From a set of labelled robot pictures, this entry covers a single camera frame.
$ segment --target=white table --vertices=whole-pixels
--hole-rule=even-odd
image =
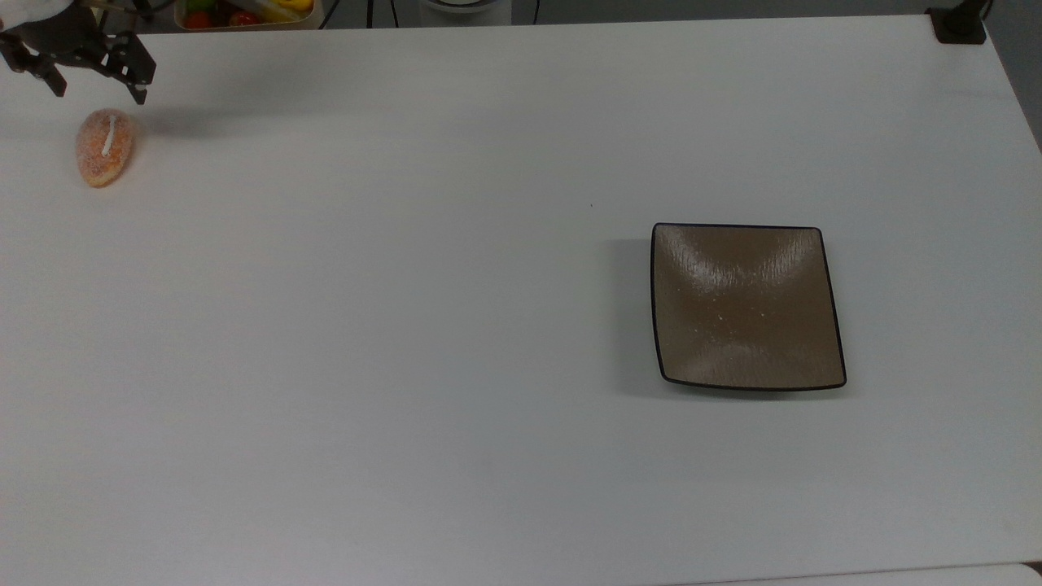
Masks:
[[[146,41],[143,107],[2,72],[0,582],[1042,558],[1042,158],[990,44],[925,17]],[[73,138],[114,105],[148,137],[90,190]],[[847,386],[661,381],[656,221],[819,226]]]

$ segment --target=cable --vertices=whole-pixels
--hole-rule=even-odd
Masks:
[[[332,16],[333,10],[336,10],[337,6],[339,5],[340,5],[340,0],[332,0],[332,5],[329,6],[328,10],[326,10],[326,16],[325,18],[322,19],[322,24],[319,25],[319,30],[325,28],[325,25],[329,22],[329,17]]]

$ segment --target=green fruit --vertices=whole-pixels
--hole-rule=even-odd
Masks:
[[[217,7],[217,0],[187,0],[188,13],[209,13]]]

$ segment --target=yellow fruit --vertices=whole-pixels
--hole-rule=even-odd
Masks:
[[[275,0],[279,6],[283,8],[290,8],[291,10],[300,10],[301,13],[306,13],[312,9],[315,5],[315,0]]]

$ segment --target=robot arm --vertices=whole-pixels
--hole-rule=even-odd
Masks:
[[[145,103],[155,62],[133,32],[106,35],[78,0],[0,0],[0,54],[11,71],[42,79],[55,96],[66,80],[57,65],[93,69]]]

